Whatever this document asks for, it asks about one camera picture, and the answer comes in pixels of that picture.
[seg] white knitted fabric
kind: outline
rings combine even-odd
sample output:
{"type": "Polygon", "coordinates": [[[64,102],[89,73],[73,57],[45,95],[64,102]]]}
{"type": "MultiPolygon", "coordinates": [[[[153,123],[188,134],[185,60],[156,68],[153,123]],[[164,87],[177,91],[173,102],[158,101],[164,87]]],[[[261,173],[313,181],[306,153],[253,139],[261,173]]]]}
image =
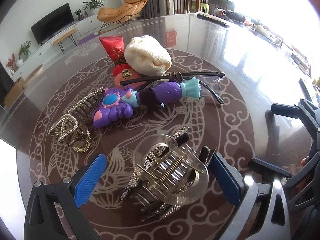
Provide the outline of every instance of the white knitted fabric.
{"type": "Polygon", "coordinates": [[[163,76],[171,67],[171,57],[153,37],[144,35],[132,38],[124,51],[127,63],[146,76],[163,76]]]}

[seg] red pouch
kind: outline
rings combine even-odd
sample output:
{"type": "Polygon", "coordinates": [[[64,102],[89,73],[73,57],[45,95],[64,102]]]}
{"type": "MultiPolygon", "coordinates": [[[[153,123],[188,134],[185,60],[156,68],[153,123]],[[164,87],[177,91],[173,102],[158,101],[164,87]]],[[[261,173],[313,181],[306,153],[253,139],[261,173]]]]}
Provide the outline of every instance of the red pouch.
{"type": "MultiPolygon", "coordinates": [[[[99,38],[101,44],[106,50],[109,57],[115,63],[113,69],[113,79],[116,87],[120,87],[123,80],[141,78],[140,74],[130,67],[124,58],[124,43],[122,36],[107,36],[99,38]]],[[[144,82],[130,84],[131,87],[137,88],[144,82]]]]}

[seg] orange lounge chair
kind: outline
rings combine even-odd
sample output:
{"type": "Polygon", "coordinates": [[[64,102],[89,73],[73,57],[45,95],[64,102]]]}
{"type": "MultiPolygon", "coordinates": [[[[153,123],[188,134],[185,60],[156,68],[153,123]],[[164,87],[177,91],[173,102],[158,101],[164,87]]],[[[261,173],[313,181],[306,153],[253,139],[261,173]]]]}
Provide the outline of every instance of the orange lounge chair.
{"type": "Polygon", "coordinates": [[[102,31],[103,28],[107,27],[111,23],[124,25],[124,23],[129,22],[132,16],[138,14],[143,9],[147,1],[148,0],[124,0],[124,4],[118,9],[101,8],[98,12],[97,18],[99,21],[103,22],[103,25],[101,26],[99,33],[111,31],[102,31]]]}

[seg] stool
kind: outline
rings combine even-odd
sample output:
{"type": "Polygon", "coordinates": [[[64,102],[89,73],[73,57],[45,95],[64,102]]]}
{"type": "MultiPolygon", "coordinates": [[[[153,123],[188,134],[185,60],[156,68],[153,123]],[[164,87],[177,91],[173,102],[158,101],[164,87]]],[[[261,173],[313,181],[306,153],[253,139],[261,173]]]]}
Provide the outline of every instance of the stool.
{"type": "MultiPolygon", "coordinates": [[[[207,13],[209,13],[209,4],[207,4],[207,3],[200,3],[200,8],[201,8],[201,7],[204,8],[204,9],[203,9],[204,12],[206,12],[205,9],[207,9],[207,13]]],[[[195,2],[195,1],[193,1],[193,2],[191,3],[191,12],[192,12],[192,13],[196,12],[196,2],[195,2]]]]}

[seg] flat screen tv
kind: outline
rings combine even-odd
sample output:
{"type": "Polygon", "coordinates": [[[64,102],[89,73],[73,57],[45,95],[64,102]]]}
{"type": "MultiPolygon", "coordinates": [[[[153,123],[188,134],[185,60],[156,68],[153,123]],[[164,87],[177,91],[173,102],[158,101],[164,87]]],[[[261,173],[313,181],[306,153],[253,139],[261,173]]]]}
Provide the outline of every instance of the flat screen tv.
{"type": "Polygon", "coordinates": [[[40,44],[73,21],[70,6],[66,3],[43,17],[31,27],[31,30],[36,41],[40,44]]]}

